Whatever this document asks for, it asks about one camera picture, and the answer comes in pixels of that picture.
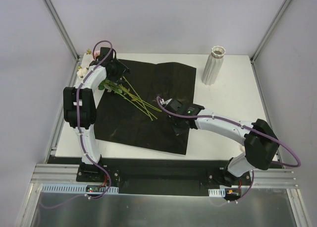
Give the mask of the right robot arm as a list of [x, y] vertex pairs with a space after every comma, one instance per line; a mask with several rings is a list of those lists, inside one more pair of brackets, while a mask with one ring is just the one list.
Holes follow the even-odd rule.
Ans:
[[225, 168], [214, 175], [215, 182], [231, 187], [246, 172], [253, 169], [267, 170], [270, 167], [279, 144], [265, 120], [230, 120], [203, 106], [187, 106], [176, 99], [158, 100], [158, 104], [168, 114], [168, 120], [177, 132], [188, 128], [206, 130], [244, 146], [242, 154], [232, 157]]

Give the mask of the black wrapping paper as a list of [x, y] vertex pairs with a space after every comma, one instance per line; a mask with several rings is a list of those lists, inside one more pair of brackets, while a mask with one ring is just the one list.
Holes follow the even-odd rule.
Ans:
[[96, 139], [185, 155], [189, 130], [176, 134], [156, 98], [191, 104], [196, 68], [178, 62], [123, 59], [122, 63], [131, 72], [115, 92], [104, 91], [97, 106]]

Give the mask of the left aluminium frame post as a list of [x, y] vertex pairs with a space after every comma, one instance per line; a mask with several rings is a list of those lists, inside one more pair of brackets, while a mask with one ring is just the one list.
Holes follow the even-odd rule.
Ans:
[[71, 38], [53, 4], [52, 0], [42, 0], [54, 22], [54, 24], [57, 27], [57, 30], [59, 31], [63, 41], [65, 42], [69, 52], [71, 53], [72, 57], [75, 59], [75, 61], [77, 61], [79, 59], [79, 54], [77, 53], [75, 46], [73, 44], [73, 42], [71, 41]]

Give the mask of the pink white flower bouquet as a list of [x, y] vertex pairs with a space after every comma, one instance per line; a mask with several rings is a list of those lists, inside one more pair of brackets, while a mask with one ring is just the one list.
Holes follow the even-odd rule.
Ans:
[[[78, 87], [80, 84], [84, 84], [85, 86], [88, 85], [87, 81], [84, 82], [84, 78], [88, 77], [88, 73], [92, 71], [92, 66], [88, 65], [88, 60], [83, 61], [82, 65], [83, 67], [78, 66], [77, 68], [77, 73], [76, 73], [77, 83], [75, 87]], [[157, 112], [162, 112], [162, 110], [144, 101], [124, 76], [122, 79], [124, 82], [127, 83], [128, 87], [114, 83], [110, 81], [108, 78], [106, 78], [100, 83], [98, 83], [98, 85], [93, 85], [93, 86], [90, 86], [89, 88], [92, 88], [93, 92], [95, 92], [98, 89], [101, 91], [104, 90], [108, 93], [115, 93], [119, 95], [120, 97], [122, 97], [123, 99], [127, 100], [129, 103], [135, 106], [138, 110], [140, 110], [146, 116], [148, 116], [151, 119], [151, 121], [156, 120], [157, 117], [150, 111], [150, 109]]]

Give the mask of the right aluminium frame post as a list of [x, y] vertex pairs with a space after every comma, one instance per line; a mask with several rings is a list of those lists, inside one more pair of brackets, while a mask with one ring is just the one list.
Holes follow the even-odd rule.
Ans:
[[268, 42], [269, 38], [271, 37], [273, 31], [278, 26], [280, 20], [283, 18], [284, 14], [286, 13], [287, 9], [289, 8], [290, 4], [293, 0], [283, 0], [281, 6], [279, 7], [277, 13], [275, 14], [273, 20], [271, 21], [269, 27], [267, 28], [264, 36], [262, 37], [259, 45], [257, 46], [255, 52], [250, 57], [251, 64], [254, 64], [256, 59], [259, 57], [260, 53], [264, 49], [264, 46]]

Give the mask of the front aluminium rail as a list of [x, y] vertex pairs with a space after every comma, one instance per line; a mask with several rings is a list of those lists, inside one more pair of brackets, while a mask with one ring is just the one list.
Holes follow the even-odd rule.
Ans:
[[[37, 164], [32, 183], [75, 183], [78, 165]], [[256, 188], [298, 189], [298, 179], [291, 169], [254, 169]]]

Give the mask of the white ribbed vase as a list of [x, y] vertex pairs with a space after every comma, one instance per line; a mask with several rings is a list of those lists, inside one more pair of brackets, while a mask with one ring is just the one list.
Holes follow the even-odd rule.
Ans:
[[225, 48], [221, 46], [212, 48], [202, 75], [202, 82], [205, 85], [213, 85], [215, 83], [223, 64], [225, 52]]

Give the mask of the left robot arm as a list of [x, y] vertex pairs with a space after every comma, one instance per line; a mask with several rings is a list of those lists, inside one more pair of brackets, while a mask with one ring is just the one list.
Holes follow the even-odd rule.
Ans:
[[101, 159], [94, 133], [97, 119], [94, 92], [105, 81], [121, 84], [125, 73], [130, 72], [117, 59], [116, 51], [112, 48], [101, 47], [100, 52], [93, 52], [93, 55], [95, 57], [89, 66], [79, 70], [79, 81], [63, 90], [64, 120], [78, 137], [82, 163], [86, 165], [96, 165]]

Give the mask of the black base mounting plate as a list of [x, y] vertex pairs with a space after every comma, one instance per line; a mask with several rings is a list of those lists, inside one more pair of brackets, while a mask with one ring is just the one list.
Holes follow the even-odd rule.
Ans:
[[99, 165], [81, 163], [77, 182], [103, 182], [117, 187], [120, 194], [207, 196], [219, 188], [226, 161], [151, 160], [102, 158]]

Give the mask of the aluminium frame post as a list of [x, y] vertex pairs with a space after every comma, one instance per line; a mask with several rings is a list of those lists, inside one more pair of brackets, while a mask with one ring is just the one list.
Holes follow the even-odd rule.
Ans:
[[281, 6], [279, 7], [277, 13], [275, 14], [273, 20], [271, 21], [269, 27], [267, 28], [264, 36], [262, 37], [259, 45], [257, 46], [255, 52], [250, 57], [251, 64], [254, 64], [256, 59], [259, 57], [260, 53], [264, 49], [264, 46], [268, 42], [269, 38], [271, 37], [273, 31], [278, 26], [280, 20], [283, 18], [284, 14], [286, 13], [287, 9], [289, 8], [290, 4], [293, 0], [283, 0]]
[[69, 52], [71, 53], [72, 57], [75, 59], [75, 61], [77, 61], [79, 59], [79, 54], [77, 53], [75, 46], [73, 44], [73, 42], [71, 41], [71, 38], [53, 4], [52, 0], [42, 0], [54, 22], [54, 24], [57, 27], [57, 30], [59, 31], [63, 41], [65, 42]]

